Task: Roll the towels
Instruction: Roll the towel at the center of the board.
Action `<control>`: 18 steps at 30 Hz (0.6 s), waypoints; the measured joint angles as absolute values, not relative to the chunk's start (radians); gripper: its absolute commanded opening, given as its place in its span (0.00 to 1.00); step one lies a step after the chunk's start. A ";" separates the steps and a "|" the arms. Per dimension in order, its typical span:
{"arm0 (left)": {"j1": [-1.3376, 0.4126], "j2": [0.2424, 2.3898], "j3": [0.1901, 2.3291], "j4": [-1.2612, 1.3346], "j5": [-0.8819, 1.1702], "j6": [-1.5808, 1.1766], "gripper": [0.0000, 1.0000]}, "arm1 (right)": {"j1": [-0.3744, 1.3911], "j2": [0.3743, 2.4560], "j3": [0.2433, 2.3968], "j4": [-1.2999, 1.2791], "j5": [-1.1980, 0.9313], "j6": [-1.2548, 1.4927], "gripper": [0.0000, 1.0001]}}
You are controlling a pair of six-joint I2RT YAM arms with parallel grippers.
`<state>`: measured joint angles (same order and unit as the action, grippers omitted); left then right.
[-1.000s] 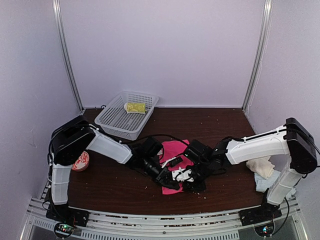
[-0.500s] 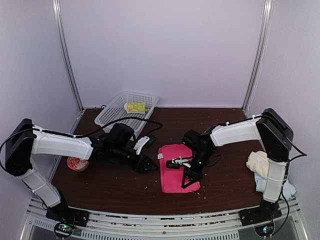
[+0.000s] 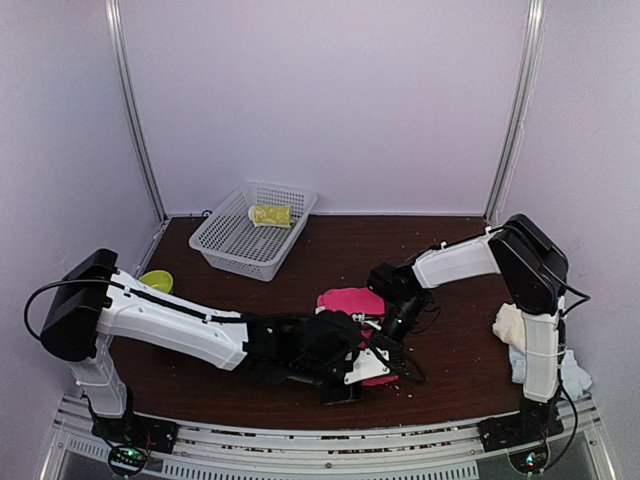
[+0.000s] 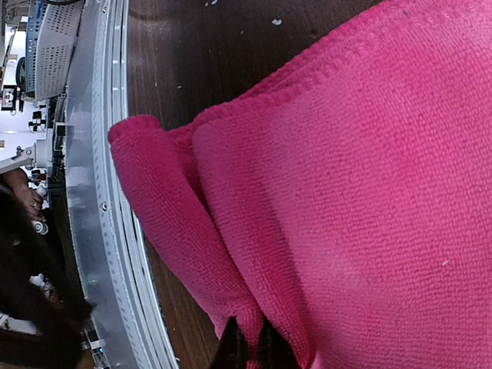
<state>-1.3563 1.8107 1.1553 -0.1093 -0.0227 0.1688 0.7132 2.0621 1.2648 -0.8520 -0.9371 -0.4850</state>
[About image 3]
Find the pink towel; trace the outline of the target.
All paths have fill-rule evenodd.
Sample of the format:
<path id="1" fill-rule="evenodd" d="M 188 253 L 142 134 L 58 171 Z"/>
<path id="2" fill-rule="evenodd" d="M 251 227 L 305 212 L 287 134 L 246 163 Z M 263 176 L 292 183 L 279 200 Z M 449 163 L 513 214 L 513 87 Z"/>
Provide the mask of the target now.
<path id="1" fill-rule="evenodd" d="M 361 324 L 363 337 L 369 339 L 384 322 L 384 300 L 368 288 L 342 288 L 327 290 L 316 300 L 315 314 L 322 311 L 344 312 Z"/>

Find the green and white patterned towel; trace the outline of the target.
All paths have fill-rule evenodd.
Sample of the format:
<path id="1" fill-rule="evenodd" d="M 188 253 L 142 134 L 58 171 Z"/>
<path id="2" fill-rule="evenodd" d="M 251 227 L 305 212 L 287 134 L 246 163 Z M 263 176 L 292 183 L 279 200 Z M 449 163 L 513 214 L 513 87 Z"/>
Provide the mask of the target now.
<path id="1" fill-rule="evenodd" d="M 290 206 L 255 204 L 248 209 L 248 217 L 255 227 L 282 227 L 292 225 Z"/>

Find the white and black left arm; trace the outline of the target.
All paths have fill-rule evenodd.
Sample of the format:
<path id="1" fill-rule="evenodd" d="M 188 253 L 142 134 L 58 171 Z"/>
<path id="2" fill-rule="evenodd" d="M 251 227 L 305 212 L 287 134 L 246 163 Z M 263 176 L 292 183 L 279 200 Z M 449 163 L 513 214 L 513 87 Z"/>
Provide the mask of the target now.
<path id="1" fill-rule="evenodd" d="M 66 362 L 92 413 L 123 444 L 144 424 L 134 394 L 117 371 L 107 337 L 123 337 L 203 361 L 255 381 L 319 387 L 325 405 L 360 399 L 353 379 L 362 356 L 360 327 L 343 312 L 252 314 L 199 305 L 153 289 L 98 249 L 61 280 L 25 301 L 27 332 Z"/>

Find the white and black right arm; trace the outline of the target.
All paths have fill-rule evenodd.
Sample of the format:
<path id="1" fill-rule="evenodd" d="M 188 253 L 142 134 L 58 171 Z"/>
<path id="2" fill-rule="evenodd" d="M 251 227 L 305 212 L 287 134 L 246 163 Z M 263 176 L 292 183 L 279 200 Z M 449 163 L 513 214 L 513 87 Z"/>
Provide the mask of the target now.
<path id="1" fill-rule="evenodd" d="M 465 375 L 447 398 L 465 418 L 516 408 L 513 433 L 530 442 L 550 426 L 561 393 L 564 319 L 570 310 L 565 297 L 573 294 L 579 303 L 590 299 L 568 284 L 568 270 L 560 248 L 529 217 L 517 214 L 499 227 L 431 247 L 398 266 L 382 263 L 371 271 L 367 286 L 389 304 L 382 333 L 396 343 L 404 341 L 437 289 L 461 301 L 463 324 L 471 332 L 476 330 L 473 321 L 489 321 L 489 310 L 499 301 L 514 307 L 524 332 L 522 390 L 496 377 L 495 355 L 486 367 L 466 355 L 464 365 L 480 378 Z"/>

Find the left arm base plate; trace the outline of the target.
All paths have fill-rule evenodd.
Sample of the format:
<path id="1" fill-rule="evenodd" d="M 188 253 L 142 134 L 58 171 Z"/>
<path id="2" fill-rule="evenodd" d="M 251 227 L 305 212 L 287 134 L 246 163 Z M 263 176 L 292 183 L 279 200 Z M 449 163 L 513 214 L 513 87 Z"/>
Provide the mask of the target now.
<path id="1" fill-rule="evenodd" d="M 179 426 L 168 420 L 134 414 L 131 418 L 93 420 L 92 434 L 109 446 L 124 445 L 143 451 L 171 454 Z"/>

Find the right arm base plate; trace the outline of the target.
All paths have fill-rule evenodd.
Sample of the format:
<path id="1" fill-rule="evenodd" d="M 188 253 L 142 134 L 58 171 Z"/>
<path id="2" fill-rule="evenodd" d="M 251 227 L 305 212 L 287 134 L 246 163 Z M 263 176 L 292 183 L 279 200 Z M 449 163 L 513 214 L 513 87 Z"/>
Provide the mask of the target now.
<path id="1" fill-rule="evenodd" d="M 557 414 L 542 418 L 523 412 L 487 418 L 479 422 L 477 428 L 485 452 L 543 442 L 546 437 L 564 432 Z"/>

